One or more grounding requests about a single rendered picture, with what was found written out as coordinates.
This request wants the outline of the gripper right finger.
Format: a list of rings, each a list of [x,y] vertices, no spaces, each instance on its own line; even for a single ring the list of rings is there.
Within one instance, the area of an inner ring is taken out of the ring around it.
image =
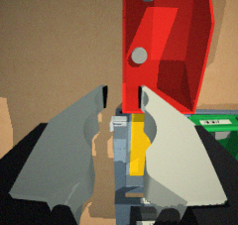
[[[238,161],[147,86],[138,87],[138,100],[151,142],[143,192],[157,218],[174,208],[180,225],[238,225]]]

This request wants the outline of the dark grey tool case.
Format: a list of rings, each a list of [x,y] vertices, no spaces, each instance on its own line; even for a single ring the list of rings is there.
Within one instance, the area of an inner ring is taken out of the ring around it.
[[[131,206],[130,225],[154,225],[157,211],[154,206]]]

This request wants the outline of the red bin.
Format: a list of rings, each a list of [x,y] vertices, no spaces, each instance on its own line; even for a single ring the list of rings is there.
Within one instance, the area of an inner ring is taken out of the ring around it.
[[[123,113],[146,85],[181,114],[194,114],[214,29],[212,0],[123,0]],[[131,59],[134,48],[145,62]]]

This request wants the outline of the green bin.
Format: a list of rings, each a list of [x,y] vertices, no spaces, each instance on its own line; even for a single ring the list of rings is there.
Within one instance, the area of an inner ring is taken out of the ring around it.
[[[238,161],[238,116],[187,117],[212,132],[231,131],[230,138],[217,140]]]

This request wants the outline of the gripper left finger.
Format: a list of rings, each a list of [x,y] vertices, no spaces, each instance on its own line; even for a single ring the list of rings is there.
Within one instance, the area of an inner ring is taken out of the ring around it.
[[[59,204],[70,207],[79,225],[82,205],[93,194],[92,139],[107,93],[108,86],[97,86],[0,159],[0,225],[50,223]]]

